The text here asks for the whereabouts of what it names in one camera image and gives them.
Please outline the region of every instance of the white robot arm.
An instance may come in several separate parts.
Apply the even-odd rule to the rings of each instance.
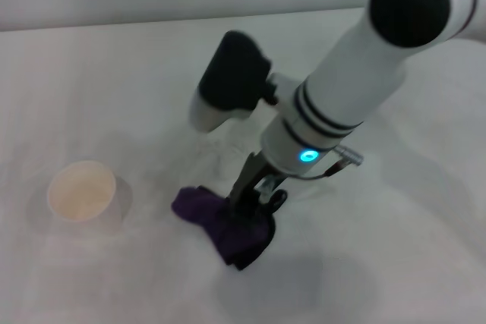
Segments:
[[[194,95],[192,124],[211,131],[250,115],[258,99],[279,113],[230,194],[236,210],[262,179],[272,191],[331,150],[343,157],[336,171],[359,165],[360,155],[340,141],[400,87],[409,56],[455,36],[486,41],[486,0],[369,0],[361,20],[301,82],[269,76],[270,62],[253,41],[228,33]]]

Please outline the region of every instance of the blue led light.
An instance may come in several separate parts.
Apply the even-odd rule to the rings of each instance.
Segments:
[[[317,157],[319,157],[318,151],[313,151],[312,149],[306,149],[304,152],[301,153],[300,159],[303,162],[312,162]]]

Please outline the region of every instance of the white cup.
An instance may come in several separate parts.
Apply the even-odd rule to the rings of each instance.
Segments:
[[[47,190],[54,215],[67,229],[81,230],[83,236],[114,234],[121,229],[122,213],[115,196],[114,174],[96,161],[71,163],[52,179]]]

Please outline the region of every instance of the purple towel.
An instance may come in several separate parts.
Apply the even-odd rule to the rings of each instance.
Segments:
[[[242,270],[258,258],[275,234],[271,214],[262,210],[243,222],[229,214],[229,201],[204,187],[182,188],[172,210],[185,221],[200,225],[210,236],[226,265]]]

